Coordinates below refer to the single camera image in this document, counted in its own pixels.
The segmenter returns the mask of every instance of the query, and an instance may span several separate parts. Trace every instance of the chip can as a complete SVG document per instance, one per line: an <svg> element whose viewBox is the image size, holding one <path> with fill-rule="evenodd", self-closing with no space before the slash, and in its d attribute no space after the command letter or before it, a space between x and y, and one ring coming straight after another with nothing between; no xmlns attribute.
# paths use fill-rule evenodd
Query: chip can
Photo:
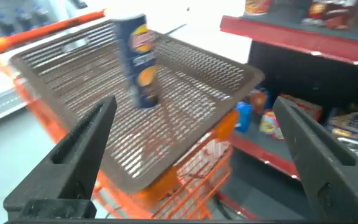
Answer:
<svg viewBox="0 0 358 224"><path fill-rule="evenodd" d="M158 103L156 58L153 36L147 28L145 14L124 15L105 10L119 45L121 63L127 78L129 94L138 108L151 108Z"/></svg>

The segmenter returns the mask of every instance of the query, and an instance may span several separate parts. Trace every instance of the shopping cart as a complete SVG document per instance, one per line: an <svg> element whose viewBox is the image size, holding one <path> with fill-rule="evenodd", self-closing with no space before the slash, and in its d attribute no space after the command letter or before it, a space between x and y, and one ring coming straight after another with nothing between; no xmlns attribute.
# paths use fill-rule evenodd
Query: shopping cart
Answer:
<svg viewBox="0 0 358 224"><path fill-rule="evenodd" d="M78 32L18 53L0 70L58 142L100 99L117 113L93 197L115 217L211 218L208 200L229 177L233 107L264 77L259 70L153 32L162 100L137 110L127 95L113 23L103 11L0 39L0 53L87 22ZM110 206L112 198L118 205Z"/></svg>

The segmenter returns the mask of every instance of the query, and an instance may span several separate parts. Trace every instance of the blue bottle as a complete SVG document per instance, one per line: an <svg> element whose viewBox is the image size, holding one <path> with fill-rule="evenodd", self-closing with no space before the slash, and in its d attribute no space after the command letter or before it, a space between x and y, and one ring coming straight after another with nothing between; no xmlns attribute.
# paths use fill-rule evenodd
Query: blue bottle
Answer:
<svg viewBox="0 0 358 224"><path fill-rule="evenodd" d="M236 125L236 130L244 133L249 127L252 106L248 103L238 102L235 109L239 112L239 120Z"/></svg>
<svg viewBox="0 0 358 224"><path fill-rule="evenodd" d="M19 8L15 8L15 12L17 14L16 20L23 27L23 31L28 31L34 28L34 23L31 21L30 15Z"/></svg>

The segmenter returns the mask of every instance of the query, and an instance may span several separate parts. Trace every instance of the orange cart handle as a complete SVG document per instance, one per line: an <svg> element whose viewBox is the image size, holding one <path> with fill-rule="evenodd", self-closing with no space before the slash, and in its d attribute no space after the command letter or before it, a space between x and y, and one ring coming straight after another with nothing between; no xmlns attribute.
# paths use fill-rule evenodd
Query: orange cart handle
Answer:
<svg viewBox="0 0 358 224"><path fill-rule="evenodd" d="M56 22L44 27L14 34L9 37L0 37L0 53L19 44L44 37L46 35L55 34L57 32L85 24L87 22L100 19L102 17L104 17L104 10L74 17L66 21Z"/></svg>

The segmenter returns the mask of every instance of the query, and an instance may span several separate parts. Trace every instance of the shelf edge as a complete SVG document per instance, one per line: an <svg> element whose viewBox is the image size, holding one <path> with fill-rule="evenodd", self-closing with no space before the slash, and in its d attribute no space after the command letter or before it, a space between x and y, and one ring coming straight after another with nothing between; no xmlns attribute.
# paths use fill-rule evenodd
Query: shelf edge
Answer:
<svg viewBox="0 0 358 224"><path fill-rule="evenodd" d="M283 172L284 174L300 181L298 171L294 163L282 159L278 155L275 155L271 152L266 151L265 149L261 148L260 146L232 133L229 136L228 141L236 148L240 149L241 151L247 153L248 155L264 162L267 165L272 166L273 168Z"/></svg>
<svg viewBox="0 0 358 224"><path fill-rule="evenodd" d="M240 17L223 16L223 32L255 41L358 65L358 41L279 27Z"/></svg>

